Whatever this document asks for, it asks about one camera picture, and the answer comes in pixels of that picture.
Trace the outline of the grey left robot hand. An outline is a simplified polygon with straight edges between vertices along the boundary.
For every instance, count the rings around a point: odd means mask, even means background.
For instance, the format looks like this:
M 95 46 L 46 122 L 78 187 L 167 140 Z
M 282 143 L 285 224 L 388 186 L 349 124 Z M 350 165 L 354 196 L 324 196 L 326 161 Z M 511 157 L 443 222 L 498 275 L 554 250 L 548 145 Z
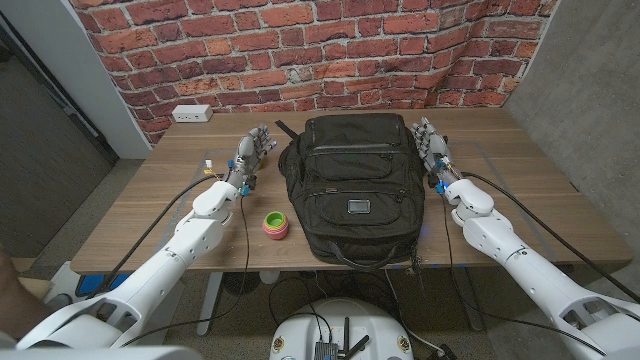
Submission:
M 237 188 L 248 187 L 254 190 L 257 182 L 256 173 L 264 158 L 276 145 L 277 142 L 271 138 L 266 125 L 260 124 L 250 130 L 237 146 L 226 181 Z

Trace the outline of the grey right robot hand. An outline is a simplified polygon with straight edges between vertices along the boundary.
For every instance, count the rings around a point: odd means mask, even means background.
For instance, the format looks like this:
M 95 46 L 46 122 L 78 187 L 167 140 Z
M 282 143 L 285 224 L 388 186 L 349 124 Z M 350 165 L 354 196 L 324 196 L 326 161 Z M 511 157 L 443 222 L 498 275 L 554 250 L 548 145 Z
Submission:
M 451 160 L 447 138 L 438 133 L 426 117 L 421 118 L 420 124 L 414 123 L 411 132 L 419 158 L 427 171 L 429 186 L 442 194 L 462 178 Z

